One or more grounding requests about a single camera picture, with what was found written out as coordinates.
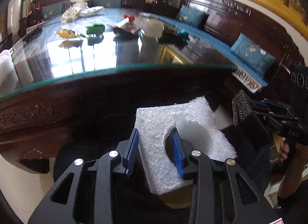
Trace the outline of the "person's hand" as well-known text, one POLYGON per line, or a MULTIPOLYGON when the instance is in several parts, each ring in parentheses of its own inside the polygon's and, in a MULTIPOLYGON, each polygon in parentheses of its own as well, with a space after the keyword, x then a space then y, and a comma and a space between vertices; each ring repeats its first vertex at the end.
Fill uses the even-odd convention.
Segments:
POLYGON ((289 154, 289 144, 287 143, 287 139, 283 138, 280 142, 280 148, 279 148, 279 161, 283 162, 287 159, 289 154))

